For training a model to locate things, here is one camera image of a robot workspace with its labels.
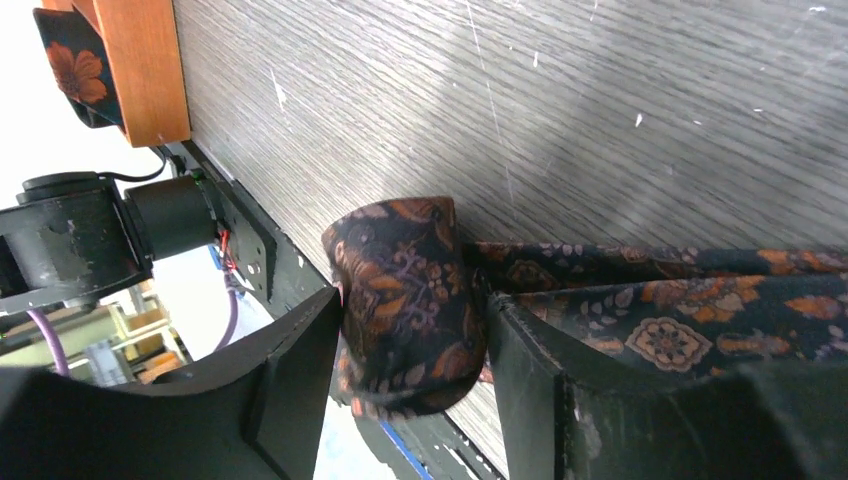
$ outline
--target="black cylinder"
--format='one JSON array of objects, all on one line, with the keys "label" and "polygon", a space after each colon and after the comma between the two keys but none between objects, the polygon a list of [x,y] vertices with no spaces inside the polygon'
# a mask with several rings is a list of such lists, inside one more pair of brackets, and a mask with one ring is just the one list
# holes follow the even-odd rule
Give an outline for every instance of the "black cylinder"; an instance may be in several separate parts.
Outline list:
[{"label": "black cylinder", "polygon": [[212,204],[200,181],[179,177],[124,192],[127,210],[147,251],[152,252],[152,260],[215,241],[217,228]]}]

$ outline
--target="gray wooden tabletop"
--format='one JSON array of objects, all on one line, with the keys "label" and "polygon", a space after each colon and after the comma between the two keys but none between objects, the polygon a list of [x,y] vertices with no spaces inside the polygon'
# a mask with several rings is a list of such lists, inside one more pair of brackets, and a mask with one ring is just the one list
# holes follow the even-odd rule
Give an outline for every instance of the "gray wooden tabletop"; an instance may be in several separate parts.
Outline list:
[{"label": "gray wooden tabletop", "polygon": [[[318,268],[447,194],[487,240],[844,246],[835,0],[175,0],[194,140]],[[494,396],[452,418],[506,471]]]}]

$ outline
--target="blue tape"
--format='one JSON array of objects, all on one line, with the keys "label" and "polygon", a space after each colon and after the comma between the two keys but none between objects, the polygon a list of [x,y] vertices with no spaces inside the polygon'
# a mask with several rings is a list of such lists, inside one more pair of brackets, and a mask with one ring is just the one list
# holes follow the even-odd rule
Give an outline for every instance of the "blue tape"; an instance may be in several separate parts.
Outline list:
[{"label": "blue tape", "polygon": [[403,439],[401,439],[397,432],[395,432],[395,429],[392,428],[392,426],[389,425],[387,422],[381,421],[380,426],[383,427],[383,431],[386,432],[386,435],[389,436],[389,438],[392,440],[392,443],[395,444],[395,447],[400,450],[400,453],[406,458],[406,461],[409,462],[410,465],[412,465],[413,470],[418,473],[418,476],[421,477],[423,480],[433,480],[433,476],[430,475],[430,472],[428,472],[427,469],[424,468],[424,465],[421,465],[421,462],[419,462],[418,459],[415,458],[415,455],[413,455],[412,452],[410,452],[409,449],[406,448],[406,445],[403,443]]}]

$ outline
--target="black cable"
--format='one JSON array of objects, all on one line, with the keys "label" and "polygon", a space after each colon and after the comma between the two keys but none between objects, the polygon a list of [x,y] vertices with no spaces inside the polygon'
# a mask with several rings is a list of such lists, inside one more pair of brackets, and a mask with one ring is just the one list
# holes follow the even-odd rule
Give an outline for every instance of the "black cable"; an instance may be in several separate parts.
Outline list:
[{"label": "black cable", "polygon": [[130,176],[130,175],[124,175],[123,173],[115,173],[115,172],[101,172],[101,173],[98,173],[97,175],[99,175],[101,177],[111,178],[113,180],[120,180],[122,182],[129,182],[129,183],[148,182],[148,181],[153,180],[154,178],[158,177],[159,175],[162,175],[162,172],[165,171],[166,166],[168,166],[168,159],[166,157],[162,157],[162,166],[159,167],[159,170],[156,170],[155,172],[153,172],[149,175],[145,175],[143,177],[133,177],[133,176]]}]

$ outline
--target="folded fabric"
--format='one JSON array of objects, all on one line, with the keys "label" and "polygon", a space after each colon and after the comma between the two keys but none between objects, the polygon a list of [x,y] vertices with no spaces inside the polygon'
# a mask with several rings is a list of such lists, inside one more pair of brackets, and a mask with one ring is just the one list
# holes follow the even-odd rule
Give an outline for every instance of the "folded fabric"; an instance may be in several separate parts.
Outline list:
[{"label": "folded fabric", "polygon": [[599,355],[680,382],[750,361],[848,359],[844,252],[463,245],[456,228],[438,197],[369,205],[324,232],[355,415],[437,413],[492,381],[481,312],[492,291]]},{"label": "folded fabric", "polygon": [[100,35],[77,11],[36,8],[33,17],[56,84],[80,121],[90,128],[123,126]]}]

